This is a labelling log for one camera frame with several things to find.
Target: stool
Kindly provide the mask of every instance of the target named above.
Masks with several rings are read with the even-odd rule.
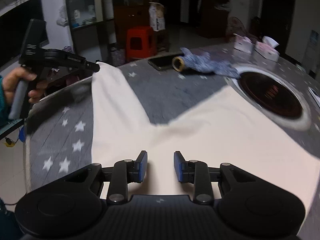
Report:
[[[157,54],[153,29],[137,26],[127,31],[126,58],[146,58]]]

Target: black handheld device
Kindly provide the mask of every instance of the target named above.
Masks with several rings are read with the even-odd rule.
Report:
[[[173,154],[172,179],[193,184],[192,200],[189,195],[128,199],[127,184],[143,182],[147,162],[141,151],[135,161],[113,167],[93,163],[25,195],[15,209],[25,239],[299,239],[305,208],[298,197],[230,163],[211,168],[186,161],[179,151]],[[221,199],[214,199],[211,182],[218,182]]]
[[[88,69],[98,72],[100,67],[96,63],[86,61],[84,57],[59,50],[42,49],[40,47],[41,34],[45,30],[45,21],[31,19],[20,51],[19,63],[22,67],[37,74],[37,78],[31,82],[20,80],[12,102],[9,119],[27,118],[30,110],[28,98],[29,91],[36,88],[44,68],[72,67]]]

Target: beige fabric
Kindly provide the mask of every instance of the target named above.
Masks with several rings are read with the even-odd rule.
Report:
[[[168,125],[150,124],[121,71],[100,63],[92,82],[92,161],[103,167],[148,152],[147,177],[132,194],[186,194],[177,182],[173,152],[211,167],[229,162],[297,195],[306,210],[315,193],[320,162],[231,87],[188,110]],[[101,197],[105,197],[106,187]]]

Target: blue rolled fabric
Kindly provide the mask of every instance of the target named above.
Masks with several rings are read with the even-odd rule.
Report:
[[[195,55],[187,48],[180,48],[184,56],[175,57],[172,60],[173,68],[181,72],[184,69],[191,68],[201,73],[215,73],[216,75],[230,78],[240,78],[238,71],[231,66],[228,60],[215,61],[210,60],[210,54]]]

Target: gray handle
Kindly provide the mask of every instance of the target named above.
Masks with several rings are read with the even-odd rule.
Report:
[[[11,111],[9,114],[9,120],[19,119],[22,106],[24,103],[24,98],[26,96],[27,90],[28,90],[29,81],[26,80],[20,80],[16,91],[14,93],[14,98],[11,106]]]

